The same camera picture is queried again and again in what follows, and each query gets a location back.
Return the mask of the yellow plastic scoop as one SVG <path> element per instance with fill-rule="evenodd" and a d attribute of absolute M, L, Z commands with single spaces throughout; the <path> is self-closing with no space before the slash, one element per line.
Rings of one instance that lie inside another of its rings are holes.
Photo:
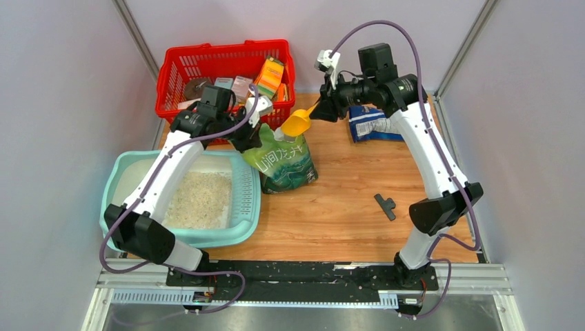
<path fill-rule="evenodd" d="M 310 115 L 317 106 L 316 103 L 308 109 L 294 111 L 281 125 L 281 131 L 289 137 L 298 137 L 305 133 L 311 127 Z"/>

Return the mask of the green litter bag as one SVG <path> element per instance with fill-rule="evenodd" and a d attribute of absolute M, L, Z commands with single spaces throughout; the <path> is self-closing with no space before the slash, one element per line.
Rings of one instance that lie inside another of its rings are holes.
<path fill-rule="evenodd" d="M 242 153 L 244 161 L 260 173 L 261 191 L 279 194 L 315 182 L 318 171 L 303 135 L 286 136 L 267 124 L 259 129 L 261 146 Z"/>

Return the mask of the black bag clip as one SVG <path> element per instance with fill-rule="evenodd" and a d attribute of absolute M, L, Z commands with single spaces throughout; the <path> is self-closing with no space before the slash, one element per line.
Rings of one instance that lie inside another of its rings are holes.
<path fill-rule="evenodd" d="M 390 221 L 394 221 L 396 219 L 396 215 L 394 213 L 394 209 L 396 208 L 395 202 L 391 198 L 383 198 L 380 194 L 376 194 L 374 199 L 384 212 L 384 214 L 388 217 Z"/>

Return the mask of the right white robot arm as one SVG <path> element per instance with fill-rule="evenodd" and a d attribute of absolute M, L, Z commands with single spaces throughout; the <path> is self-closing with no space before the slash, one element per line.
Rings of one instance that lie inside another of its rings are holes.
<path fill-rule="evenodd" d="M 345 81 L 337 70 L 340 54 L 322 50 L 316 69 L 324 72 L 317 107 L 311 119 L 336 122 L 346 117 L 351 106 L 372 104 L 395 127 L 415 160 L 424 182 L 426 198 L 409 207 L 413 229 L 406 245 L 397 253 L 393 270 L 395 283 L 412 288 L 436 240 L 468 213 L 483 196 L 480 183 L 471 183 L 446 150 L 426 97 L 418 90 L 414 74 L 400 76 L 390 46 L 378 43 L 358 51 L 361 74 Z"/>

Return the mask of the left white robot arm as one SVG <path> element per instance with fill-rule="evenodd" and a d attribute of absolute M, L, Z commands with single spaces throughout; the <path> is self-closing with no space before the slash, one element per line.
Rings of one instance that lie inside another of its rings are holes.
<path fill-rule="evenodd" d="M 184 175 L 211 141 L 237 141 L 244 149 L 258 144 L 252 134 L 271 102 L 262 101 L 255 84 L 248 89 L 251 96 L 238 115 L 232 113 L 236 101 L 232 90 L 206 86 L 201 98 L 174 118 L 166 144 L 145 177 L 122 204 L 111 203 L 103 213 L 108 231 L 99 260 L 104 269 L 115 274 L 121 272 L 106 262 L 105 249 L 112 243 L 119 250 L 141 257 L 145 264 L 165 265 L 184 272 L 195 286 L 208 282 L 211 269 L 202 261 L 203 252 L 178 239 L 162 225 L 161 218 Z"/>

